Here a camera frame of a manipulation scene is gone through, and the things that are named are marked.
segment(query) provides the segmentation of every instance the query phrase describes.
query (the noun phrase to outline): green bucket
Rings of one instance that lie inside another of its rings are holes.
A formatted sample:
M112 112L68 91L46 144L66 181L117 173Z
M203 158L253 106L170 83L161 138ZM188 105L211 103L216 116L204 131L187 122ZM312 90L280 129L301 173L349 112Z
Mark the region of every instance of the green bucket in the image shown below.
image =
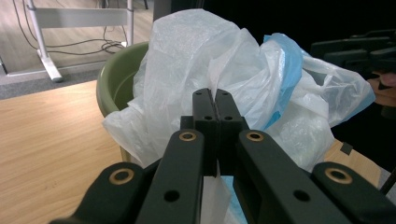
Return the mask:
M134 44L110 57L97 79L96 100L105 118L114 111L126 108L133 96L134 75L149 49L149 42ZM131 155L121 148L123 161L134 161Z

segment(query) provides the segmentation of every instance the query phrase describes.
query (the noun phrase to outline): carpet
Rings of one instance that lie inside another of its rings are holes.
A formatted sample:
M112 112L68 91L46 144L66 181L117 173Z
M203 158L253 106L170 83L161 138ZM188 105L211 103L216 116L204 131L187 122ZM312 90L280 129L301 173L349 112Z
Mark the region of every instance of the carpet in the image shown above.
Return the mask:
M91 70L75 74L63 75L64 81L53 82L49 76L39 78L23 77L1 77L0 78L0 100L31 94L40 91L49 91L56 88L75 85L78 83L96 80L100 70Z

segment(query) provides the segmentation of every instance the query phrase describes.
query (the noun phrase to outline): black cable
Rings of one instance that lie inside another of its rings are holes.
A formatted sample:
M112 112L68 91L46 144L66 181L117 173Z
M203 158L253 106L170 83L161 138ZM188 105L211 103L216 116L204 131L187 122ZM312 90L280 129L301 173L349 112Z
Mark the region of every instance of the black cable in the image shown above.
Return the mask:
M110 4L109 3L107 3L107 5L106 5L106 8L110 8ZM117 0L117 8L120 8L120 2L119 2L119 0ZM124 32L124 36L125 36L125 39L126 39L126 34L125 34L125 30L124 30L124 28L123 28L123 26L121 26L122 27L122 30L123 30L123 32ZM111 50L108 50L108 49L110 49L110 48L118 48L118 49L123 49L124 48L124 46L118 41L118 42L114 42L114 41L108 41L107 39L106 39L106 31L107 31L107 26L105 26L105 30L103 31L103 39L106 41L106 43L104 44L104 45L102 45L102 49L104 50L104 51L106 51L107 53L115 53L114 51L111 51Z
M15 0L13 0L12 3L14 4L15 13L17 14L18 25L19 25L20 28L21 28L21 31L22 31L22 34L23 34L24 38L26 39L27 43L28 43L32 48L37 49L35 46L32 45L32 43L30 43L29 39L27 38L25 32L24 32L23 29L22 29L21 21L20 21L20 15L18 14L17 4L15 3Z
M30 34L32 35L33 39L35 41L37 41L37 38L35 37L35 35L32 32L29 20L27 19L26 7L23 7L23 12L24 12L24 17L26 19L27 27L29 28ZM75 45L84 44L84 43L92 42L92 41L107 41L107 40L105 40L105 39L89 39L89 40L84 40L84 41L80 41L80 42L76 42L76 43L72 43L72 44L65 44L65 45L46 45L46 47L47 48L64 48L64 47L75 46Z
M120 8L120 0L117 0L117 7ZM125 29L123 28L123 26L121 27L122 27L122 31L124 32L126 46L128 46L128 38L126 37Z
M16 5L16 3L15 3L15 0L13 0L12 2L13 2L13 5L14 5L14 8L15 8L15 13L16 13L17 20L18 20L18 25L20 26L21 32L22 32L22 34L23 34L25 40L27 41L27 43L28 43L33 49L38 49L37 47L35 47L35 46L30 42L30 40L29 40L29 38L27 37L26 33L23 31L23 28L22 28L22 26L21 26L20 15L19 15L18 9L17 9L17 5ZM23 9L24 9L24 16L25 16L27 25L28 25L28 27L29 27L29 31L30 31L30 33L31 33L31 35L32 35L32 37L33 37L33 39L34 39L35 41L37 41L37 39L36 39L35 36L33 35L33 32L32 32L32 30L31 30L31 28L30 28L30 24L29 24L29 22L28 22L28 20L27 20L27 15L26 15L27 13L26 13L26 8L24 7L24 5L25 5L25 4L24 4L24 0L22 0L22 3L23 3ZM59 45L59 46L46 46L46 47L47 47L47 48L69 47L69 46L74 46L74 45L78 45L78 44L82 44L82 43L86 43L86 42L91 42L91 41L106 41L106 43L117 43L117 44L120 43L120 41L113 41L113 40L106 40L106 39L89 39L89 40L80 41L80 42L72 43L72 44ZM112 51L107 50L107 49L110 48L110 47L114 47L114 46L104 47L104 45L102 45L102 47L101 47L100 50L92 51L92 52L86 52L86 53L73 53L73 52L65 52L65 51L59 51L59 50L48 50L47 52L48 52L48 53L63 53L63 54L71 54L71 55L88 55L88 54L98 53L98 52L101 52L101 51L106 51L106 52L109 52L109 53L114 53L114 52L112 52Z
M64 5L62 5L58 0L56 0L56 2L61 5L61 7L65 7Z

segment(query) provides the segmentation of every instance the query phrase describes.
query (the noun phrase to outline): laminate flooring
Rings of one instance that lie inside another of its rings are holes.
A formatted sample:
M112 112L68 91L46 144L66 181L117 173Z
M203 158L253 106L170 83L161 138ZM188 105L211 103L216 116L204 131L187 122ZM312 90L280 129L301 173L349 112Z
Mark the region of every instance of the laminate flooring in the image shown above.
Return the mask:
M134 43L149 41L152 26L152 12L154 0L148 0L148 9L145 9L143 0L134 0ZM57 8L99 8L101 0L35 0L36 7ZM27 1L2 1L0 13L0 57L9 74L18 74L26 71L44 70L44 65L37 55L38 48L35 40L35 31L29 11L23 6ZM108 6L126 8L126 0L108 0ZM121 26L114 27L83 27L83 28L52 28L42 29L48 51L62 51L85 55L50 52L49 56L58 68L103 62L112 54L101 51L106 43L104 40L90 41L74 46L49 48L82 42L90 39L108 39L125 41L125 33ZM109 51L118 51L119 48L110 48Z

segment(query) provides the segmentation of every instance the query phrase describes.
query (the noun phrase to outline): white plastic bag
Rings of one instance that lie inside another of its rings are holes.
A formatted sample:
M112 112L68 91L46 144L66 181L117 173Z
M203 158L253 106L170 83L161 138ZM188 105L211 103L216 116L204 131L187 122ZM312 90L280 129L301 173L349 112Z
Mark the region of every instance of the white plastic bag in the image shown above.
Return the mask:
M339 104L332 101L340 90L333 88L339 83L335 80L345 84L349 79L339 78L337 69L334 75L316 76L323 67L307 57L285 35L268 35L259 46L248 30L210 12L179 11L154 22L148 52L134 76L134 99L127 108L109 114L103 125L146 167L163 155L170 136L179 129L180 117L192 114L192 93L222 89L233 95L250 129L271 134L297 164L309 169L332 143L331 125L359 111L361 97L350 99L353 106L347 111L337 106L332 110ZM323 85L318 84L321 78ZM366 88L360 79L352 80L358 89ZM335 116L333 111L338 110L342 112ZM223 180L210 181L205 184L208 201L203 206L219 210L204 209L203 222L236 222L234 213L223 209L229 195L210 197L225 190Z

